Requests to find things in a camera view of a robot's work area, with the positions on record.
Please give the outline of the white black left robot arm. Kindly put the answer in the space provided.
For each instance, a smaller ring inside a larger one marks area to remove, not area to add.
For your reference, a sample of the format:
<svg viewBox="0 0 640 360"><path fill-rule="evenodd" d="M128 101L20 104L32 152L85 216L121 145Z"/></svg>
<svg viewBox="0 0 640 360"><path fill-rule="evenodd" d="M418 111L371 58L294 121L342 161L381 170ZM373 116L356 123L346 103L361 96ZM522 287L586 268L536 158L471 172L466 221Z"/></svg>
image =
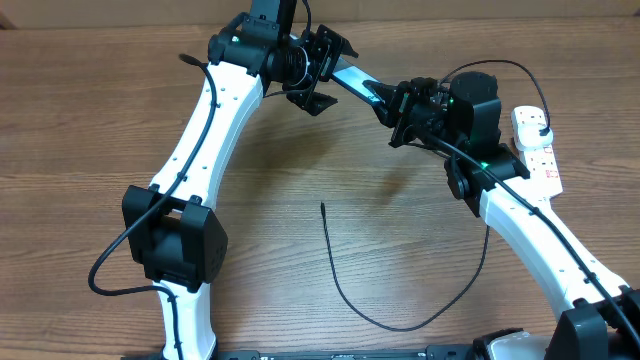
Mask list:
<svg viewBox="0 0 640 360"><path fill-rule="evenodd" d="M341 56L357 54L324 25L292 35L295 9L293 1L255 1L211 37L205 61L181 55L205 74L199 100L161 170L123 198L123 237L162 302L166 343L158 359L216 355L210 285L228 245L216 202L240 134L270 84L316 116L336 102L316 85L331 79Z"/></svg>

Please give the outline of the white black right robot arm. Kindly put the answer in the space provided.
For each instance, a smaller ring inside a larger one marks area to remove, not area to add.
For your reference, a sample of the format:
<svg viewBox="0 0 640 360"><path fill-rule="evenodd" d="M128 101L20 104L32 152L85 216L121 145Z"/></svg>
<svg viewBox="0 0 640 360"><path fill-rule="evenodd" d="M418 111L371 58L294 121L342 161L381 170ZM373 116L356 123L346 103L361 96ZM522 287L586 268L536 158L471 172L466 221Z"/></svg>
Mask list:
<svg viewBox="0 0 640 360"><path fill-rule="evenodd" d="M475 340L479 359L636 359L639 292L598 261L552 210L542 185L501 143L495 77L456 75L396 86L367 80L391 144L414 139L448 154L454 197L494 229L542 289L557 324L550 336L514 329Z"/></svg>

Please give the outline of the blue screen smartphone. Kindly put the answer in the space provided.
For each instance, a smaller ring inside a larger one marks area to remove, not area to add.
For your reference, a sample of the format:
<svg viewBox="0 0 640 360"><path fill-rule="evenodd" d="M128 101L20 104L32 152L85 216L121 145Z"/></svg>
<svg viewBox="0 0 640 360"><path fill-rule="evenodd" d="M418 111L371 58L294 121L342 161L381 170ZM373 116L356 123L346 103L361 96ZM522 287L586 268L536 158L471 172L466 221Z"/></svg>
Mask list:
<svg viewBox="0 0 640 360"><path fill-rule="evenodd" d="M370 89L371 84L379 84L379 81L343 57L338 59L331 79L372 107L383 102Z"/></svg>

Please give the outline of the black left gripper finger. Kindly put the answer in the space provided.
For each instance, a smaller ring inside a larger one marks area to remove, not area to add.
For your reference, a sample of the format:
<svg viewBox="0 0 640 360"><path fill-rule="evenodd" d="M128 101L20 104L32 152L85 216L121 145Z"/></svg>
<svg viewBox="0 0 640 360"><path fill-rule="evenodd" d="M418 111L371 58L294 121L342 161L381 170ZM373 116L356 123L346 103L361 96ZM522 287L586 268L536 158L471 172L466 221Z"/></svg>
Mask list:
<svg viewBox="0 0 640 360"><path fill-rule="evenodd" d="M339 56L348 56L353 58L359 57L359 54L353 49L350 42L342 36L337 38L336 53Z"/></svg>
<svg viewBox="0 0 640 360"><path fill-rule="evenodd" d="M291 91L286 98L311 116L318 116L327 108L338 103L332 96L315 91Z"/></svg>

